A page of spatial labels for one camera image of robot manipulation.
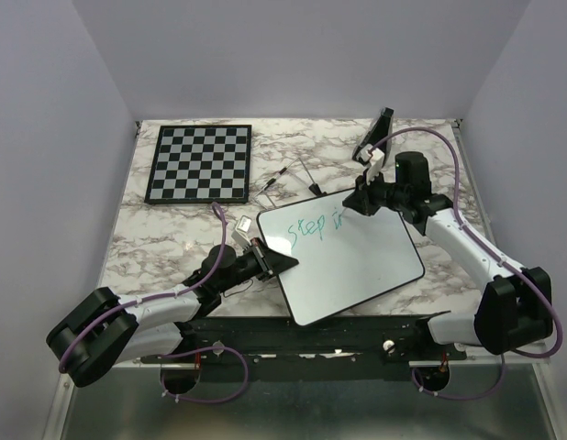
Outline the white whiteboard black frame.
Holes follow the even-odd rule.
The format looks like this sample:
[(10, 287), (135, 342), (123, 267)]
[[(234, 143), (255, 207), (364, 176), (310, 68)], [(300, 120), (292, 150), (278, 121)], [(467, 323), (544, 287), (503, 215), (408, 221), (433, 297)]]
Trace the white whiteboard black frame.
[(260, 212), (266, 245), (297, 259), (278, 280), (294, 321), (311, 325), (421, 279), (425, 268), (399, 213), (365, 216), (349, 191)]

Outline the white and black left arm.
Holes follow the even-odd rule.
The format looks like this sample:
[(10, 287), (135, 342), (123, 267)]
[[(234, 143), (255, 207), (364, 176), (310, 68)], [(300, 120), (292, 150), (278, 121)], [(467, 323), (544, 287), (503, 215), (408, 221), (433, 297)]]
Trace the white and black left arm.
[(98, 288), (46, 337), (61, 372), (81, 388), (100, 380), (117, 363), (156, 355), (182, 362), (193, 339), (179, 325), (208, 316), (221, 295), (245, 281), (269, 280), (298, 265), (296, 258), (252, 241), (242, 254), (229, 245), (212, 247), (199, 269), (168, 291), (115, 294)]

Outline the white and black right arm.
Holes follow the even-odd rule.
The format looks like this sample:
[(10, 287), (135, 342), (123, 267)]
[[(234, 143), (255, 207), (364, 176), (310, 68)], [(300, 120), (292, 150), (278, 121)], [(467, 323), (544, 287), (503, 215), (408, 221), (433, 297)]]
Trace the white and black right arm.
[(343, 206), (372, 216), (380, 209), (397, 212), (416, 231), (443, 248), (471, 277), (482, 298), (474, 313), (439, 313), (412, 336), (414, 352), (431, 359), (445, 345), (483, 347), (494, 355), (516, 351), (550, 336), (550, 277), (506, 256), (466, 222), (452, 200), (431, 189), (428, 161), (420, 152), (396, 157), (395, 181), (382, 174), (382, 151), (360, 155), (365, 170)]

